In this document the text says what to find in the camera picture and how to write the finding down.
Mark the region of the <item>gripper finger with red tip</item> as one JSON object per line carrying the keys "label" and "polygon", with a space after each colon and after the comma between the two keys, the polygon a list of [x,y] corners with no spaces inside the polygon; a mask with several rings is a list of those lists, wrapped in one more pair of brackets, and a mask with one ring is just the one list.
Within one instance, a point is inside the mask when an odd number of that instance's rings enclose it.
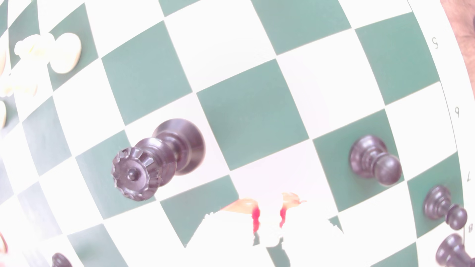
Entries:
{"label": "gripper finger with red tip", "polygon": [[206,214],[186,246],[186,267],[255,267],[253,211],[256,200],[243,198]]}
{"label": "gripper finger with red tip", "polygon": [[285,222],[283,244],[291,267],[342,267],[340,256],[344,234],[328,219],[315,212],[315,206],[291,192],[283,194]]}

